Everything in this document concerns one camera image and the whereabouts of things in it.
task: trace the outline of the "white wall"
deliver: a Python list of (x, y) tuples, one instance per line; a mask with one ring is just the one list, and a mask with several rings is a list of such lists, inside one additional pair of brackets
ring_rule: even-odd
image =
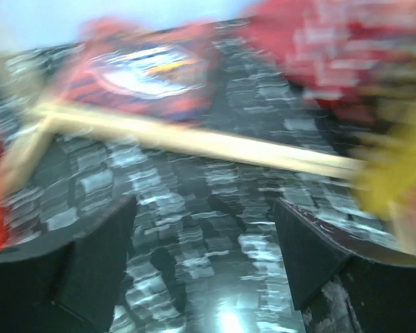
[(1, 16), (19, 48), (52, 46), (75, 39), (78, 25), (108, 14), (135, 19), (153, 29), (190, 19), (231, 19), (258, 0), (0, 0)]

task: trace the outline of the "black and white patterned surface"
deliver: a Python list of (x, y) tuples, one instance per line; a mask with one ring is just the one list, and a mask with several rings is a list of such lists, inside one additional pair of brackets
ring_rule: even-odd
[[(218, 26), (224, 35), (215, 47), (224, 59), (204, 126), (334, 153), (316, 126), (321, 114), (303, 111), (283, 76), (226, 34), (231, 25)], [(52, 74), (74, 50), (34, 51), (7, 65), (14, 79), (35, 66)], [(0, 100), (5, 144), (15, 137), (22, 103)], [(306, 173), (58, 135), (27, 187), (9, 198), (8, 222), (14, 239), (28, 241), (135, 194), (139, 213), (111, 333), (302, 333), (272, 200), (284, 196), (358, 237), (394, 246), (348, 189)]]

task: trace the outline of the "black tabletop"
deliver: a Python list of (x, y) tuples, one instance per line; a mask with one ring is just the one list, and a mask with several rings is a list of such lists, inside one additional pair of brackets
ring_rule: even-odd
[[(203, 126), (335, 153), (324, 112), (302, 109), (296, 89), (219, 24), (218, 91)], [(7, 61), (12, 79), (51, 75), (78, 47)], [(5, 145), (24, 101), (0, 99)], [(394, 239), (361, 212), (349, 185), (327, 177), (58, 135), (26, 188), (12, 195), (16, 241), (40, 237), (135, 194), (139, 212), (111, 332), (303, 332), (293, 310), (272, 204), (286, 200), (384, 246)]]

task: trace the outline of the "logo on package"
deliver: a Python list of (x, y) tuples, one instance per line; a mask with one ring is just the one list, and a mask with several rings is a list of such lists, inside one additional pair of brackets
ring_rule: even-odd
[(206, 84), (205, 61), (176, 46), (106, 53), (88, 65), (103, 87), (141, 99), (175, 96)]

